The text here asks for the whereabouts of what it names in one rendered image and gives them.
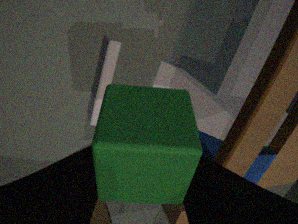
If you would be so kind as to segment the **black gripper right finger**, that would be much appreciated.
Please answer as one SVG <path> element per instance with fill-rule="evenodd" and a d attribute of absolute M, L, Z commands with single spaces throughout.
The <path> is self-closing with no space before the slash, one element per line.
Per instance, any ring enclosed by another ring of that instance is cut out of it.
<path fill-rule="evenodd" d="M 189 224 L 298 224 L 298 204 L 201 157 L 186 193 Z"/>

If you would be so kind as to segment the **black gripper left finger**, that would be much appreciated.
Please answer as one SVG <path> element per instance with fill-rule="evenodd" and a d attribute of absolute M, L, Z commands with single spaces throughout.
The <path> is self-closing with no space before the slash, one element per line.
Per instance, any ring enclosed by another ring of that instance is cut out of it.
<path fill-rule="evenodd" d="M 90 224 L 98 194 L 92 145 L 0 186 L 0 224 Z"/>

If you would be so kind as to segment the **green block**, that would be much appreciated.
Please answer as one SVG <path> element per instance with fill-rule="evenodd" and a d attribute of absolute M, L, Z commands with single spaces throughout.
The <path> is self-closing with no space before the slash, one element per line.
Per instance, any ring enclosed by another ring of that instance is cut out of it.
<path fill-rule="evenodd" d="M 202 153 L 188 89 L 106 85 L 92 141 L 101 201 L 182 204 Z"/>

